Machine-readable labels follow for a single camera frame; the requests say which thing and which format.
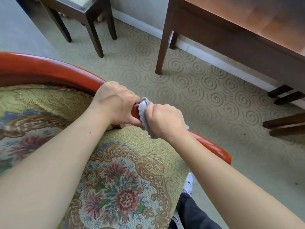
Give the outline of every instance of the forearm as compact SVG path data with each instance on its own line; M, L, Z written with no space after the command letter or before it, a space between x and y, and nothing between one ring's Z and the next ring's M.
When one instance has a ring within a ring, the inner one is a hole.
M170 144L193 171L230 228L305 228L284 205L191 135L176 137Z
M60 134L8 171L0 179L2 226L56 228L108 125L101 111L88 109Z

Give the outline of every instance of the left hand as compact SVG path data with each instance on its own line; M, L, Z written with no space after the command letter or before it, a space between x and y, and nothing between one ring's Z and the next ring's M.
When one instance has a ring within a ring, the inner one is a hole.
M141 121L131 115L134 104L141 101L140 97L118 82L110 81L103 84L96 92L89 108L96 108L105 113L109 124L131 124L143 127Z

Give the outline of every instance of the floral tapestry upholstery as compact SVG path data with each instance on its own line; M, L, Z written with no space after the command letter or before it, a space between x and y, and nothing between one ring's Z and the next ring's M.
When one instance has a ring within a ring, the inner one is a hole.
M0 175L77 119L91 100L50 85L0 88ZM106 131L58 229L167 228L188 171L167 142L140 128Z

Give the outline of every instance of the red wooden armrest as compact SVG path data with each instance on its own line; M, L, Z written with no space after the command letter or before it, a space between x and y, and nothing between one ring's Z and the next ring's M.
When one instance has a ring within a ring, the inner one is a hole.
M40 56L0 52L0 87L19 84L56 84L95 94L106 81L74 65ZM139 118L136 107L132 115ZM212 153L231 164L231 156L207 139L190 133Z

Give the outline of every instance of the black pants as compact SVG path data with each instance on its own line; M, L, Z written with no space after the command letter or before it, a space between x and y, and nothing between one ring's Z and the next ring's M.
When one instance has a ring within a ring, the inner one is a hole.
M221 229L187 193L181 193L176 209L184 229ZM168 228L178 229L173 220L170 221Z

